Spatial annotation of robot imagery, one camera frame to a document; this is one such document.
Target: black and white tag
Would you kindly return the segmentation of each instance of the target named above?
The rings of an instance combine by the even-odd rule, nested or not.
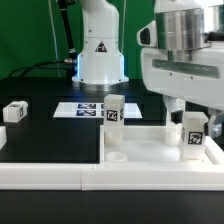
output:
[[[77,110],[76,116],[77,117],[95,117],[96,111],[95,110]]]
[[[117,122],[118,111],[116,110],[107,110],[107,120]]]
[[[79,103],[78,109],[96,109],[95,103]]]
[[[189,145],[202,145],[203,132],[189,132]]]

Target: white paper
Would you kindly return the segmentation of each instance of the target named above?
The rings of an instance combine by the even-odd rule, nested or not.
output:
[[[103,118],[103,111],[103,103],[60,102],[54,118]],[[136,103],[125,104],[124,118],[142,118]]]

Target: green background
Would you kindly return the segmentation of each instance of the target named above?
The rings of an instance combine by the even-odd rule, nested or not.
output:
[[[123,20],[123,0],[108,0]],[[67,43],[58,5],[51,0],[59,59],[68,57]],[[75,48],[83,46],[83,21],[80,4],[68,8]],[[131,79],[141,78],[140,52],[136,33],[153,20],[153,0],[127,0],[124,56],[125,73]],[[48,0],[0,1],[0,78],[19,67],[56,59]],[[32,71],[30,76],[56,76],[55,71]]]

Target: white cube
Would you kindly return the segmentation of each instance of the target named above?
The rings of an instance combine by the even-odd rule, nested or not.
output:
[[[208,118],[202,112],[185,112],[181,133],[182,159],[201,160],[205,151],[204,125]]]
[[[104,98],[105,143],[119,145],[123,139],[124,103],[122,95],[109,94]]]
[[[27,115],[28,104],[25,101],[13,101],[3,108],[4,122],[17,123]]]
[[[5,127],[0,126],[0,150],[5,145],[6,141],[6,129]]]

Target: white platform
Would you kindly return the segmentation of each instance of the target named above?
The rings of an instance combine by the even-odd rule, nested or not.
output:
[[[54,113],[54,118],[103,118],[103,111],[103,103],[60,102]],[[141,112],[136,103],[125,104],[124,118],[142,118]]]
[[[104,145],[100,164],[0,164],[0,189],[224,190],[224,153],[207,137],[202,162],[180,162],[178,148],[164,144],[165,127],[126,126],[123,144]],[[122,152],[126,162],[105,161]]]

